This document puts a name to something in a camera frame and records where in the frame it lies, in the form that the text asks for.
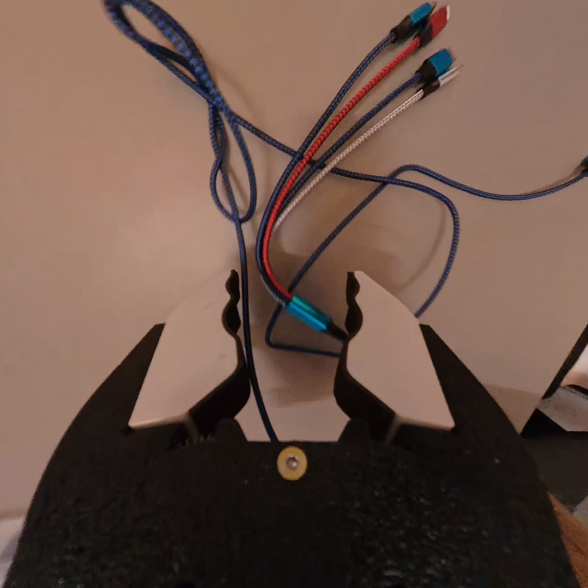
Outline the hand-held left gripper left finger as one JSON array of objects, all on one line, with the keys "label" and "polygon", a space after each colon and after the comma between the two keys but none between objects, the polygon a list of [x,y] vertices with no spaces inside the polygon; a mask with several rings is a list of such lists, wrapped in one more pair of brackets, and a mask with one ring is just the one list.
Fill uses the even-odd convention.
[{"label": "hand-held left gripper left finger", "polygon": [[233,419],[251,393],[239,338],[239,274],[218,274],[200,285],[165,321],[128,426],[183,424],[209,437]]}]

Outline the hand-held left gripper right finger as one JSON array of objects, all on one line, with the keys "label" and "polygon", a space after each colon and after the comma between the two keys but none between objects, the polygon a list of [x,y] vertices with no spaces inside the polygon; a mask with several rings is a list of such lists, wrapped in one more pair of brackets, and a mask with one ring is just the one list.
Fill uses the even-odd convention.
[{"label": "hand-held left gripper right finger", "polygon": [[361,271],[349,272],[348,311],[334,377],[334,398],[350,420],[377,442],[391,442],[403,425],[454,428],[419,321]]}]

